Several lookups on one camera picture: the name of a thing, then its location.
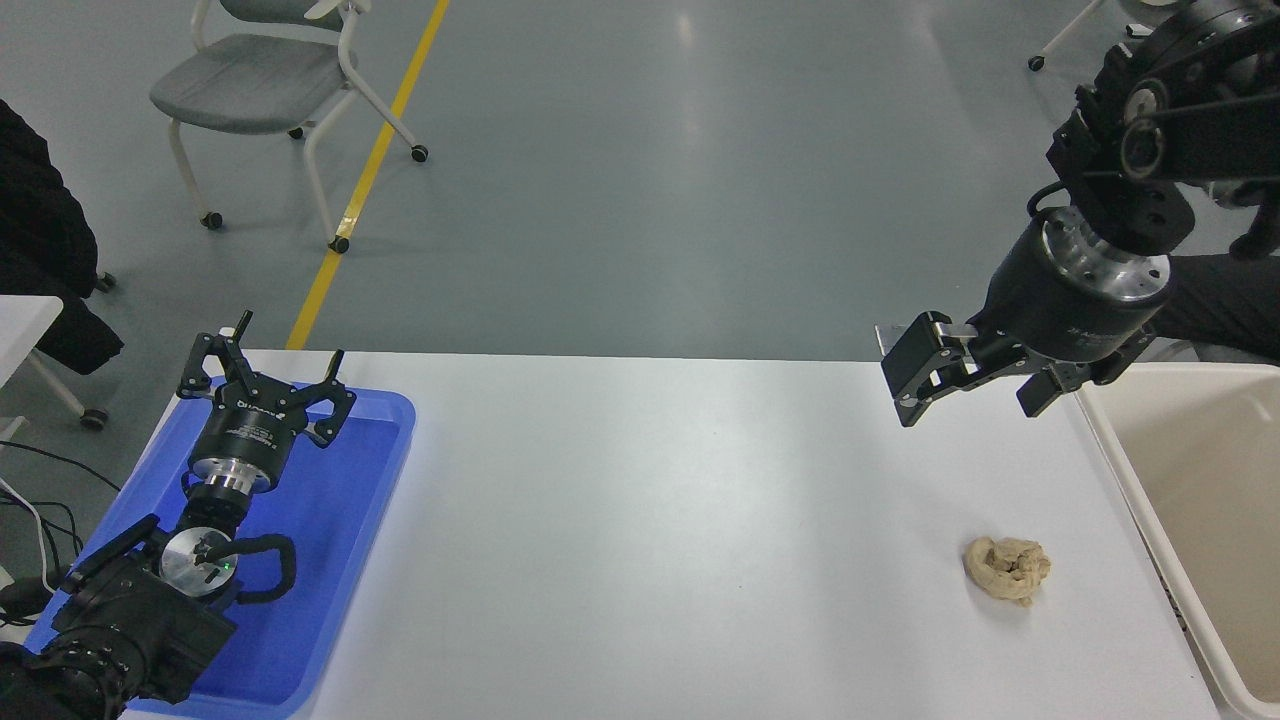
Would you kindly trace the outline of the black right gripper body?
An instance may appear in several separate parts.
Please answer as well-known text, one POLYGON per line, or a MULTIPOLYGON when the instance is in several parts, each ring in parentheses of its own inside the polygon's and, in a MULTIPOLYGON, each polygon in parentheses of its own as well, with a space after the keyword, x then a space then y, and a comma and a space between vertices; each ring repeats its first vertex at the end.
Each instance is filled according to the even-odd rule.
POLYGON ((1062 363, 1098 361, 1169 299, 1169 256, 1114 247, 1084 222, 1032 222, 993 274, 986 329, 1062 363))

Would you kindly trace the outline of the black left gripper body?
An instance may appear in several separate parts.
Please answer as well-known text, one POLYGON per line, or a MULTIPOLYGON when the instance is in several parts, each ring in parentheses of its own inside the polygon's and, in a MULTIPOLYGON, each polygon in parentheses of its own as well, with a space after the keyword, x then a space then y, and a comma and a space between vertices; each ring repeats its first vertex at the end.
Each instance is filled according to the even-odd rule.
POLYGON ((192 471, 211 473, 214 464, 238 461, 260 473, 282 473, 306 413, 288 401, 294 387, 262 378, 252 395, 242 382, 227 380, 212 395, 212 411, 192 450, 192 471))

